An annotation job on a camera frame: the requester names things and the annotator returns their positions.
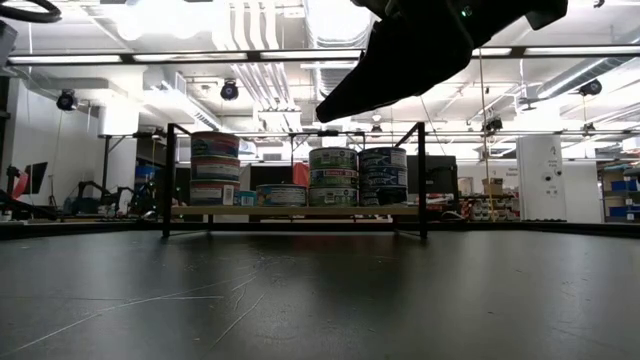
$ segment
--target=cardboard box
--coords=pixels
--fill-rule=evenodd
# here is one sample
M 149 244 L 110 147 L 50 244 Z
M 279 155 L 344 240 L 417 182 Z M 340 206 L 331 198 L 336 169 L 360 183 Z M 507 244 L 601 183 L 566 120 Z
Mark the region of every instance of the cardboard box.
M 482 179 L 482 186 L 484 187 L 485 195 L 489 195 L 489 189 L 491 189 L 491 195 L 503 195 L 502 184 L 504 180 L 502 178 Z

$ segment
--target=fluorescent light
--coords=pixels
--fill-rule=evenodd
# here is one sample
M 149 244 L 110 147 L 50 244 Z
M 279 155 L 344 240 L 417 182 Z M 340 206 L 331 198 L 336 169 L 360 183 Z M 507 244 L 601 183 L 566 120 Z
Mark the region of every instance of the fluorescent light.
M 567 46 L 567 47 L 532 47 L 525 50 L 525 55 L 636 55 L 640 53 L 640 46 Z
M 209 54 L 144 54 L 133 55 L 133 59 L 138 62 L 197 62 L 197 61 L 241 61 L 247 60 L 244 52 L 219 52 Z
M 12 65 L 23 64 L 87 64 L 87 63 L 122 63 L 118 55 L 42 55 L 42 56 L 10 56 Z
M 260 54 L 264 60 L 282 60 L 282 59 L 340 59 L 340 60 L 358 60 L 360 58 L 360 50 L 300 50 L 300 51 L 266 51 Z
M 324 63 L 315 64 L 300 64 L 300 69 L 303 70 L 351 70 L 356 67 L 355 62 L 332 62 L 327 61 Z
M 482 56 L 507 56 L 511 54 L 511 48 L 481 48 L 473 50 L 471 55 L 480 56 L 480 50 L 482 50 Z

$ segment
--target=ceiling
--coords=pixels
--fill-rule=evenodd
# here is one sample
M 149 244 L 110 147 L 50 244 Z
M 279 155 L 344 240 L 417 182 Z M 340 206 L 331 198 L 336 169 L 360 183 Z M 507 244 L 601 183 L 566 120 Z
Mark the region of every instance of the ceiling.
M 349 0 L 331 0 L 349 2 Z M 16 2 L 16 6 L 30 6 Z M 48 53 L 90 53 L 90 52 L 164 52 L 164 51 L 214 51 L 212 29 L 215 16 L 210 3 L 190 3 L 189 23 L 195 24 L 197 33 L 187 39 L 178 39 L 168 34 L 144 35 L 127 41 L 118 34 L 114 19 L 123 13 L 124 5 L 101 5 L 98 0 L 57 1 L 63 10 L 63 20 L 56 24 L 33 24 L 10 22 L 19 32 L 14 54 Z M 309 36 L 303 17 L 297 17 L 303 10 L 302 0 L 275 0 L 277 9 L 276 35 L 279 45 L 285 49 L 299 49 L 310 46 Z M 249 12 L 246 10 L 246 33 L 249 37 Z M 637 19 L 640 18 L 640 0 L 608 0 L 602 8 L 594 9 L 591 0 L 570 0 L 568 15 L 560 21 L 542 29 L 532 31 L 528 23 L 521 19 L 497 34 L 490 46 L 514 45 L 594 45 L 613 44 L 627 41 L 627 35 L 635 32 L 640 37 Z M 640 61 L 631 60 L 617 69 L 598 77 L 603 84 L 603 92 L 595 97 L 582 98 L 579 95 L 563 94 L 552 100 L 532 105 L 536 110 L 522 112 L 517 104 L 518 86 L 543 84 L 584 61 L 583 59 L 527 59 L 527 60 L 484 60 L 472 61 L 469 66 L 445 83 L 434 87 L 422 97 L 412 97 L 397 104 L 354 116 L 348 122 L 351 130 L 369 130 L 374 123 L 373 115 L 380 115 L 379 123 L 384 131 L 406 132 L 416 121 L 430 118 L 433 127 L 439 131 L 480 130 L 483 121 L 478 115 L 484 106 L 497 101 L 489 115 L 500 115 L 505 129 L 578 130 L 585 119 L 600 119 L 620 109 L 638 103 L 635 95 L 640 91 Z M 314 71 L 303 69 L 301 63 L 285 63 L 284 70 L 296 106 L 301 111 L 301 126 L 315 129 L 314 107 L 321 100 L 315 87 Z M 188 94 L 207 111 L 219 117 L 230 131 L 251 131 L 254 99 L 242 84 L 240 95 L 235 101 L 223 101 L 219 95 L 222 81 L 234 78 L 230 65 L 179 65 L 145 67 L 50 67 L 38 69 L 47 77 L 101 77 L 107 78 L 130 93 L 138 94 L 144 102 L 150 87 L 159 85 L 161 80 L 173 84 L 174 74 L 180 73 L 187 81 Z M 143 74 L 144 87 L 137 82 L 129 82 L 130 76 Z M 381 76 L 393 76 L 392 73 Z M 141 117 L 142 124 L 164 125 L 169 118 L 174 121 L 193 122 L 188 117 L 180 118 L 157 108 L 146 111 Z M 626 129 L 639 120 L 638 113 L 631 112 L 615 121 L 603 122 L 598 129 Z M 453 141 L 442 137 L 440 141 Z M 481 141 L 475 137 L 469 141 Z M 600 139 L 602 146 L 611 146 L 617 138 Z

